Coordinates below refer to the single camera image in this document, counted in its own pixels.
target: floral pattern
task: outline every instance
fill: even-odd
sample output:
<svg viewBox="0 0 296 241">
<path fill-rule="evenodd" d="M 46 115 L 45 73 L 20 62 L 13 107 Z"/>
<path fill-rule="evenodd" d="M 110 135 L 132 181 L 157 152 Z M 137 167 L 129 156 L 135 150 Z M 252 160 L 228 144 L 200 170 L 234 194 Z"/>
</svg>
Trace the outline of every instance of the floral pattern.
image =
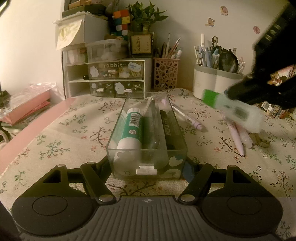
<svg viewBox="0 0 296 241">
<path fill-rule="evenodd" d="M 264 117 L 262 129 L 270 141 L 269 148 L 260 147 L 253 134 L 251 149 L 240 156 L 219 110 L 212 109 L 185 89 L 168 90 L 171 102 L 182 107 L 204 125 L 200 132 L 178 114 L 180 130 L 188 147 L 188 157 L 195 163 L 207 162 L 214 168 L 237 165 L 274 196 L 281 198 L 284 215 L 277 229 L 282 238 L 296 236 L 293 205 L 296 172 L 296 122 Z M 98 162 L 106 155 L 106 145 L 119 116 L 124 99 L 81 96 L 56 121 L 45 128 L 13 160 L 0 178 L 0 200 L 9 210 L 15 199 L 55 165 L 77 168 L 88 161 Z M 81 183 L 70 187 L 84 191 Z M 174 181 L 116 180 L 110 176 L 107 187 L 120 195 L 178 196 L 188 183 Z"/>
</svg>

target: white pen holder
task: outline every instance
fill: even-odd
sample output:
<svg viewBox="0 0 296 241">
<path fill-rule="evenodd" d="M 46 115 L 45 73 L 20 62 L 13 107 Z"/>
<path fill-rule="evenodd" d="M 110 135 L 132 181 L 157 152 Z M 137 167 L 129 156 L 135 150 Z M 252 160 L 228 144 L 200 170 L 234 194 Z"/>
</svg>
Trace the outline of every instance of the white pen holder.
<svg viewBox="0 0 296 241">
<path fill-rule="evenodd" d="M 193 95 L 198 99 L 202 99 L 203 91 L 206 89 L 222 94 L 230 86 L 240 82 L 242 78 L 243 74 L 234 74 L 195 65 Z"/>
</svg>

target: gray ridged surface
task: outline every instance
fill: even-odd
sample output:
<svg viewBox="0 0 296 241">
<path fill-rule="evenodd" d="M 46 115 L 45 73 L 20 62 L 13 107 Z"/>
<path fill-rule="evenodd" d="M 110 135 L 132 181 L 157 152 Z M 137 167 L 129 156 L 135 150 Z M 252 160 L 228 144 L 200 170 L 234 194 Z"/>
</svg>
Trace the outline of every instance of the gray ridged surface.
<svg viewBox="0 0 296 241">
<path fill-rule="evenodd" d="M 114 205 L 101 206 L 82 228 L 59 237 L 21 234 L 25 241 L 274 241 L 273 235 L 245 239 L 221 234 L 208 226 L 193 206 L 173 197 L 122 197 Z"/>
</svg>

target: pencil cup with circular holes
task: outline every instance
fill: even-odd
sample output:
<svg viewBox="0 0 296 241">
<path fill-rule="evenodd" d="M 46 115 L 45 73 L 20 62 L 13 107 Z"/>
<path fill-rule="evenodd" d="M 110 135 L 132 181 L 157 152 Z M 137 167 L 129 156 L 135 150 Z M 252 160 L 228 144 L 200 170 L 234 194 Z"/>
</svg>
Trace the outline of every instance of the pencil cup with circular holes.
<svg viewBox="0 0 296 241">
<path fill-rule="evenodd" d="M 154 58 L 154 89 L 174 89 L 177 85 L 179 59 Z"/>
</svg>

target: green cap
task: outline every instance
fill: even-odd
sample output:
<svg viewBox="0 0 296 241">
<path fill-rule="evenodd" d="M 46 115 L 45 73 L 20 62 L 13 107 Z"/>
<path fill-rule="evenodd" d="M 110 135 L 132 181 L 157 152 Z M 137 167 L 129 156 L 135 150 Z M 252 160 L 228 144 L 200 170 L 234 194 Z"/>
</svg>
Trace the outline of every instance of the green cap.
<svg viewBox="0 0 296 241">
<path fill-rule="evenodd" d="M 212 108 L 215 108 L 216 98 L 219 93 L 211 91 L 211 90 L 204 90 L 202 101 Z"/>
</svg>

